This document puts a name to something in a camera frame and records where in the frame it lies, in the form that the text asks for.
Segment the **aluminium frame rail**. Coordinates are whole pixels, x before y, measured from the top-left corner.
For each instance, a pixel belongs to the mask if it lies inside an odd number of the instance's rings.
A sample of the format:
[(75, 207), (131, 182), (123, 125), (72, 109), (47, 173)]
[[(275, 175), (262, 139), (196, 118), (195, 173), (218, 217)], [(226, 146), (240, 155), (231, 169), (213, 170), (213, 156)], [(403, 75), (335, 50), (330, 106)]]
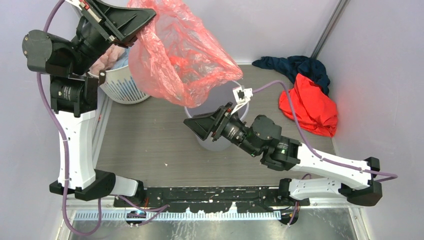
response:
[(342, 198), (308, 197), (304, 200), (295, 200), (290, 209), (274, 210), (272, 212), (237, 213), (234, 206), (228, 212), (197, 213), (186, 210), (176, 213), (168, 212), (168, 205), (159, 208), (132, 207), (129, 203), (115, 196), (107, 196), (101, 200), (102, 219), (108, 220), (135, 220), (142, 221), (153, 218), (155, 221), (233, 221), (233, 220), (281, 220), (288, 219), (295, 205), (299, 210), (323, 210), (323, 209), (356, 209), (357, 205), (351, 204)]

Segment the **red plastic trash bag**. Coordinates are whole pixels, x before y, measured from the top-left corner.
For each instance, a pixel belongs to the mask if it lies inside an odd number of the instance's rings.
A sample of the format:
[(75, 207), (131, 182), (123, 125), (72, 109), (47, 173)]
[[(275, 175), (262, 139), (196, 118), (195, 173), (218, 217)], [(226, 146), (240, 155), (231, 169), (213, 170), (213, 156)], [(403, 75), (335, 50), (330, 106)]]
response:
[(194, 108), (212, 88), (243, 77), (236, 62), (182, 0), (130, 0), (127, 5), (156, 13), (129, 52), (128, 67), (142, 92)]

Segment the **pink plastic bag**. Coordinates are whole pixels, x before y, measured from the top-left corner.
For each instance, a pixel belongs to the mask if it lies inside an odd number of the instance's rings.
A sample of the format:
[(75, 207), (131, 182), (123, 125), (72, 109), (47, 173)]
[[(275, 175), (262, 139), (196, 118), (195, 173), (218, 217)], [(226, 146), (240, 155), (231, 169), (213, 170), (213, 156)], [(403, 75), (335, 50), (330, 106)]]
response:
[(111, 69), (124, 54), (126, 48), (117, 45), (110, 46), (89, 68), (89, 73), (98, 76), (100, 71)]

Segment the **red cloth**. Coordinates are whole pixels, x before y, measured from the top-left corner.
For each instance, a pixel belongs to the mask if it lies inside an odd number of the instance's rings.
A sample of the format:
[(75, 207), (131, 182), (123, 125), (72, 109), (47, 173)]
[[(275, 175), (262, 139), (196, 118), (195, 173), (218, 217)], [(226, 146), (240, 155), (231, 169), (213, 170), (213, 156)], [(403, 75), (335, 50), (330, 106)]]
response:
[(293, 88), (288, 92), (289, 94), (282, 92), (278, 100), (278, 107), (287, 118), (294, 119), (289, 104), (291, 100), (302, 129), (324, 137), (332, 138), (336, 134), (337, 105), (317, 84), (299, 73), (296, 75)]

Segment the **navy blue cloth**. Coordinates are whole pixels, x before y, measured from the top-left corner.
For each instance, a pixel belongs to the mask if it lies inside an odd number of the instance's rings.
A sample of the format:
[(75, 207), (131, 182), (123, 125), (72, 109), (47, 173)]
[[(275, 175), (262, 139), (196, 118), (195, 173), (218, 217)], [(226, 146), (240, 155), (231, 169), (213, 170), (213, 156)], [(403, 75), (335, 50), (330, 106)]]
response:
[(330, 93), (329, 85), (331, 80), (328, 77), (325, 65), (317, 59), (303, 55), (289, 56), (287, 58), (262, 56), (251, 64), (260, 69), (274, 70), (286, 76), (291, 83), (295, 83), (296, 76), (301, 74), (318, 85), (325, 95)]

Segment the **right aluminium corner post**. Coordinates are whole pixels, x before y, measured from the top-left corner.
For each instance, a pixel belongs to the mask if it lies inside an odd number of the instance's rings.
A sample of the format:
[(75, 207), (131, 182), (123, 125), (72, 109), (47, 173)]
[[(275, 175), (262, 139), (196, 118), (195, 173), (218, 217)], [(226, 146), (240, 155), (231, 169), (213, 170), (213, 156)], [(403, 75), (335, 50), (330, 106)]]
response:
[(350, 0), (339, 0), (337, 2), (337, 5), (331, 13), (330, 18), (310, 55), (312, 59), (318, 58), (320, 52), (322, 51), (322, 48), (324, 47), (325, 43), (327, 42), (329, 36), (331, 35), (333, 29), (336, 27), (339, 19), (343, 15), (349, 3)]

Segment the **white slotted laundry basket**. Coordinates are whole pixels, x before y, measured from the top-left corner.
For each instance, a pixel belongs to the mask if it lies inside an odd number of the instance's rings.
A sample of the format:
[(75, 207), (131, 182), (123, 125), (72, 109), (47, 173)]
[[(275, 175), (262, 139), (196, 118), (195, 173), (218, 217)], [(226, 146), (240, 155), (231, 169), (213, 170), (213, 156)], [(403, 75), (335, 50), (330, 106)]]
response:
[(106, 70), (104, 76), (105, 81), (100, 85), (100, 88), (116, 103), (123, 105), (138, 104), (150, 97), (150, 95), (138, 89), (128, 65)]

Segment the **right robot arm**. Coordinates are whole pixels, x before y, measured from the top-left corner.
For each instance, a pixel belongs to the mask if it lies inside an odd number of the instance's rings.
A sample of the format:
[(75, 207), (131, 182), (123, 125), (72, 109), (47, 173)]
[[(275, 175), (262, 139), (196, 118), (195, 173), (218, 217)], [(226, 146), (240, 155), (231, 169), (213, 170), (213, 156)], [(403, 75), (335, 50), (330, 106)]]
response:
[(353, 160), (308, 148), (282, 135), (281, 126), (265, 115), (258, 115), (250, 126), (232, 112), (232, 104), (184, 120), (201, 140), (225, 138), (260, 163), (275, 171), (315, 174), (313, 179), (280, 181), (277, 198), (283, 205), (308, 198), (336, 198), (364, 207), (375, 206), (383, 196), (376, 180), (380, 161), (375, 157)]

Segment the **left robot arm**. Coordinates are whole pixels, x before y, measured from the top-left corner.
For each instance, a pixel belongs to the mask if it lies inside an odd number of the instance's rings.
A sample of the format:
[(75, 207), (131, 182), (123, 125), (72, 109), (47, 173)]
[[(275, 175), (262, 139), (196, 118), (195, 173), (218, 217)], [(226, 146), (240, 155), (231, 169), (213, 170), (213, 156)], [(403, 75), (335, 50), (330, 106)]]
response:
[(73, 0), (71, 4), (81, 12), (72, 40), (35, 29), (22, 41), (28, 69), (50, 78), (50, 99), (45, 104), (62, 141), (59, 176), (49, 185), (49, 191), (63, 197), (73, 194), (83, 201), (125, 196), (133, 206), (141, 206), (146, 200), (142, 181), (93, 165), (92, 128), (98, 88), (106, 74), (93, 77), (88, 71), (110, 46), (131, 47), (156, 12), (113, 6), (101, 0)]

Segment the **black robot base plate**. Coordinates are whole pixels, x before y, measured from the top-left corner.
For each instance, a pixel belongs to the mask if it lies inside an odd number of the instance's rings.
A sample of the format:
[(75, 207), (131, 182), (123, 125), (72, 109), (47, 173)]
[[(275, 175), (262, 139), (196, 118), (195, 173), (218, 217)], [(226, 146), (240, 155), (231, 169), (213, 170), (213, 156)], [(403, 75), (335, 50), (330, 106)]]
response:
[(141, 199), (129, 198), (141, 208), (157, 209), (168, 205), (169, 213), (267, 213), (290, 209), (295, 200), (277, 186), (148, 187)]

